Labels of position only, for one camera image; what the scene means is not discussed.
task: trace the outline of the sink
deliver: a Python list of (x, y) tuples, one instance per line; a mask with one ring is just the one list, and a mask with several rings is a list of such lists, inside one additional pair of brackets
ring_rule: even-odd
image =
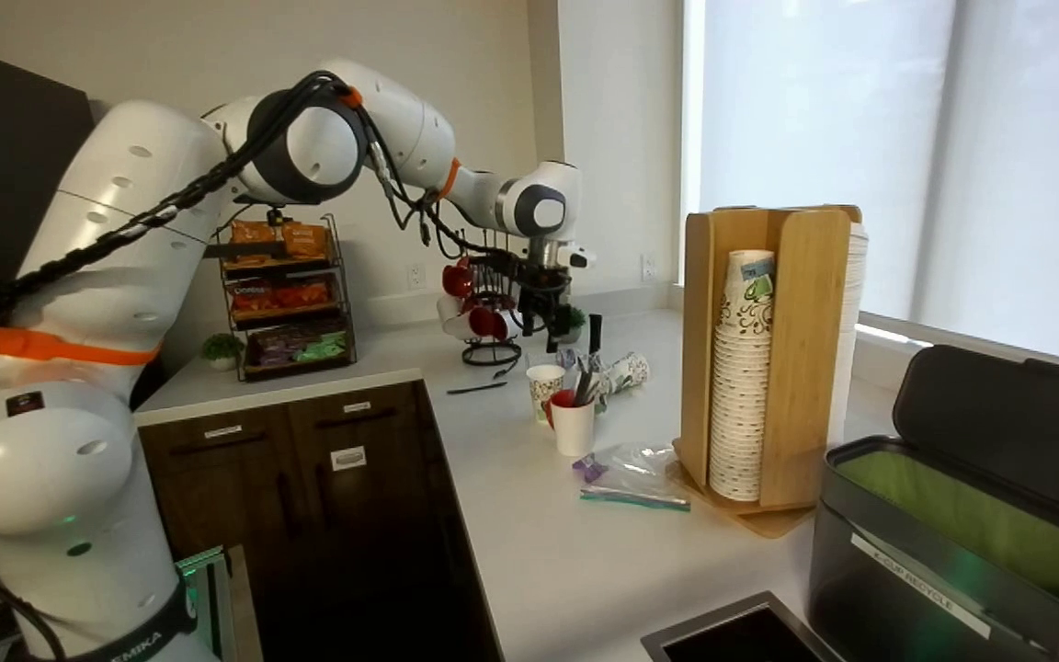
[(773, 594), (639, 638), (655, 662), (834, 662), (839, 655)]

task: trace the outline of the window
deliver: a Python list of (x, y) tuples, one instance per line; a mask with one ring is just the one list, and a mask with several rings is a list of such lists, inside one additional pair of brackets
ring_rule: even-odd
[(858, 202), (867, 318), (1059, 357), (1059, 0), (682, 10), (682, 209)]

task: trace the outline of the wooden rack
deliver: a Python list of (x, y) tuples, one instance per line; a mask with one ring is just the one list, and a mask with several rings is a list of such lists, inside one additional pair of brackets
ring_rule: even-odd
[(237, 381), (354, 363), (346, 267), (329, 220), (236, 220), (221, 260)]
[[(682, 382), (677, 455), (682, 480), (728, 517), (806, 513), (821, 497), (834, 357), (843, 334), (851, 207), (690, 213), (682, 229)], [(774, 254), (774, 318), (758, 504), (711, 489), (714, 327), (728, 251)]]

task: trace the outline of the dark wooden cabinet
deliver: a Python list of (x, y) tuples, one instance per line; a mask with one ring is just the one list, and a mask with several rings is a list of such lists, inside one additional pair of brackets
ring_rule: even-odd
[(273, 658), (498, 658), (421, 382), (144, 426), (176, 557), (244, 546)]
[(290, 594), (290, 541), (301, 533), (285, 411), (255, 408), (141, 430), (163, 522), (176, 557), (244, 546), (255, 596)]

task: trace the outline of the paper cup stack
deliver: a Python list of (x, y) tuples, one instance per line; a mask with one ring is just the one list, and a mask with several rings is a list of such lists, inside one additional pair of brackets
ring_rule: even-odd
[(733, 251), (714, 345), (711, 489), (742, 504), (758, 502), (773, 297), (773, 251)]

